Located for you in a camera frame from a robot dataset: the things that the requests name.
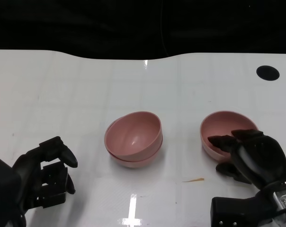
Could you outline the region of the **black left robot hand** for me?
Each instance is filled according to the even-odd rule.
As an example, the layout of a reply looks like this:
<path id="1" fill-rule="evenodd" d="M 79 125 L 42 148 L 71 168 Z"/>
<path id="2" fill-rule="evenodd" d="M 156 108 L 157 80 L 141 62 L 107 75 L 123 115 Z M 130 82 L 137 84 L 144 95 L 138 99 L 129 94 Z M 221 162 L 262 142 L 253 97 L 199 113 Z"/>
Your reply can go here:
<path id="1" fill-rule="evenodd" d="M 59 136 L 40 143 L 17 159 L 12 168 L 21 177 L 17 205 L 22 213 L 65 203 L 66 193 L 75 194 L 68 166 L 77 168 L 78 161 Z"/>

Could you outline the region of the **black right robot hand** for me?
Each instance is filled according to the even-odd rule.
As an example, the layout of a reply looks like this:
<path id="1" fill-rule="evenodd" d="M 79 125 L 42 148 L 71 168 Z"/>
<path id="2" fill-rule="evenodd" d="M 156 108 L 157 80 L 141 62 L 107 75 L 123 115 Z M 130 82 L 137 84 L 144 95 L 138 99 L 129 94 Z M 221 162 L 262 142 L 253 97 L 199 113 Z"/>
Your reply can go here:
<path id="1" fill-rule="evenodd" d="M 233 130 L 231 136 L 210 136 L 208 141 L 230 154 L 239 172 L 258 189 L 286 181 L 286 157 L 280 144 L 262 131 Z"/>

